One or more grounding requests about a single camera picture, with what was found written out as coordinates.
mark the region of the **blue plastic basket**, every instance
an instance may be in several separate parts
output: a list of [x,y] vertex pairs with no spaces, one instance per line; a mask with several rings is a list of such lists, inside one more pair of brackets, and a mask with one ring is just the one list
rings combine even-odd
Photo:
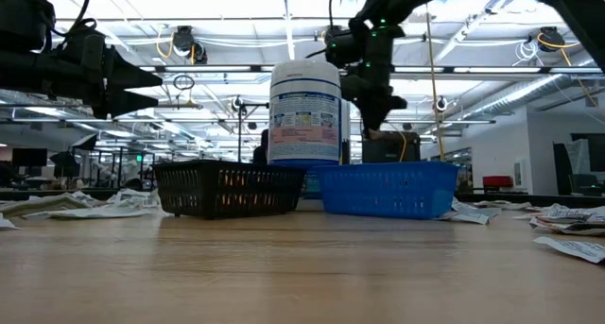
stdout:
[[433,219],[450,210],[458,168],[442,162],[316,167],[328,213]]

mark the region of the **desk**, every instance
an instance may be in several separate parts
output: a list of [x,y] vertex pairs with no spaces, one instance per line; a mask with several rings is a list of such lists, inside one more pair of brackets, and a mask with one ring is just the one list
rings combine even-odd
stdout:
[[602,323],[605,268],[533,244],[541,234],[517,214],[490,226],[324,213],[17,219],[23,230],[0,232],[0,314],[46,324]]

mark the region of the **basket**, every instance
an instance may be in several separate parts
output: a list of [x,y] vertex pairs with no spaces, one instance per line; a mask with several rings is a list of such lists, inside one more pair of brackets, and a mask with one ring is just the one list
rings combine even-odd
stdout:
[[442,162],[316,167],[328,213],[432,219],[450,211],[458,168]]
[[305,170],[195,160],[154,165],[162,207],[206,219],[281,214],[298,203]]

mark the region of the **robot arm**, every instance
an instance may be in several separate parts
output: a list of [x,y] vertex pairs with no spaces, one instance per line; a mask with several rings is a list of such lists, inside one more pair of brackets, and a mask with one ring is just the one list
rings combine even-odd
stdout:
[[[343,98],[360,109],[366,130],[379,129],[391,110],[406,108],[405,100],[393,96],[389,86],[393,40],[405,36],[399,24],[412,10],[430,1],[367,0],[363,9],[349,21],[350,30],[332,28],[326,35],[326,59],[347,69],[348,75],[341,81]],[[600,46],[605,43],[605,30],[595,24],[596,17],[605,12],[605,2],[540,1],[559,12],[584,48],[605,70],[605,49]],[[365,25],[366,21],[372,22],[372,29]]]

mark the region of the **plastic container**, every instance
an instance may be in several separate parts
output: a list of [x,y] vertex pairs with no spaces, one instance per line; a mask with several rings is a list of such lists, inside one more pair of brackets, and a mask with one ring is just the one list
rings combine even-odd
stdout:
[[340,74],[334,65],[315,60],[278,64],[270,96],[269,164],[310,168],[339,163]]
[[153,166],[164,211],[233,218],[294,211],[305,170],[195,160]]
[[328,213],[433,219],[448,212],[458,168],[442,162],[316,167]]

